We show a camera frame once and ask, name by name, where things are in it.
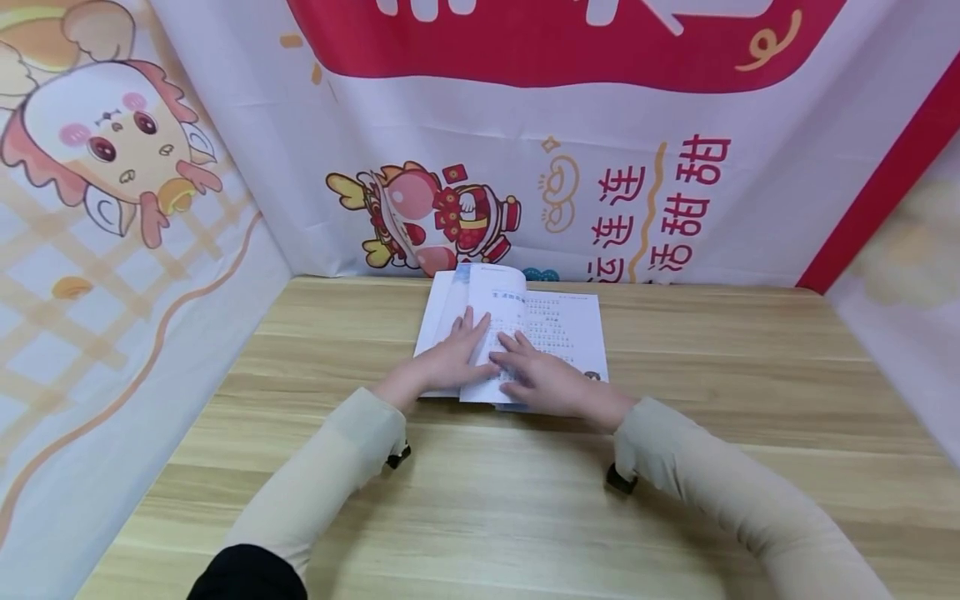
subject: wood grain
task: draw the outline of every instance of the wood grain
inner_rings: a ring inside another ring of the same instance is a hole
[[[182,598],[270,474],[358,386],[409,356],[428,282],[298,278],[254,333],[81,598]],[[820,297],[535,284],[600,295],[612,381],[791,479],[898,598],[956,598],[960,476]],[[422,401],[414,448],[318,542],[316,598],[770,598],[753,559],[638,487],[575,420]]]

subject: cartoon eye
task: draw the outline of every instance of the cartoon eye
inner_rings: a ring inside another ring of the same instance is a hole
[[[142,110],[138,110],[133,114],[133,122],[136,124],[136,128],[146,133],[147,135],[153,135],[156,133],[156,121],[154,117],[150,116]]]
[[[117,158],[117,149],[105,137],[94,136],[86,142],[90,153],[103,162],[113,162]]]

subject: red stripe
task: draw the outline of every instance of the red stripe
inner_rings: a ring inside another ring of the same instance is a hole
[[[797,282],[825,294],[960,130],[960,55],[926,97]]]

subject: book page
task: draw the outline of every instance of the book page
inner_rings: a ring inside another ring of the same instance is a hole
[[[503,351],[496,339],[497,333],[505,331],[513,335],[515,331],[523,328],[526,288],[526,277],[517,269],[498,265],[472,265],[468,304],[473,307],[476,319],[489,312],[491,322],[486,337],[473,354],[471,364],[489,363],[492,351]],[[512,376],[504,371],[495,379],[467,386],[461,390],[460,401],[491,404],[509,402],[510,399],[500,392],[500,384],[511,380]]]
[[[450,295],[450,289],[453,284],[452,271],[440,271],[434,274],[433,283],[430,285],[430,296],[426,301],[426,310],[423,311],[423,320],[420,322],[420,333],[417,335],[417,347],[414,348],[414,356],[419,356],[437,345],[437,331],[441,327],[441,321],[444,319],[444,308]],[[464,308],[467,307],[467,287],[464,286]]]
[[[527,291],[523,333],[541,352],[559,356],[584,376],[610,381],[600,301],[593,294]],[[497,410],[529,412],[524,404],[503,402]]]
[[[423,354],[446,338],[453,322],[467,309],[467,285],[463,281],[455,283],[454,279],[453,271],[440,271],[433,275],[414,356]],[[423,396],[459,397],[460,389],[436,390]]]

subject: beige sleeve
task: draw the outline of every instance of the beige sleeve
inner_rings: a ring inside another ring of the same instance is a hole
[[[622,477],[647,479],[736,535],[781,600],[893,598],[810,498],[680,413],[644,398],[613,442]]]
[[[337,407],[312,438],[253,497],[224,547],[270,550],[303,577],[317,537],[347,498],[406,445],[406,419],[361,388]]]

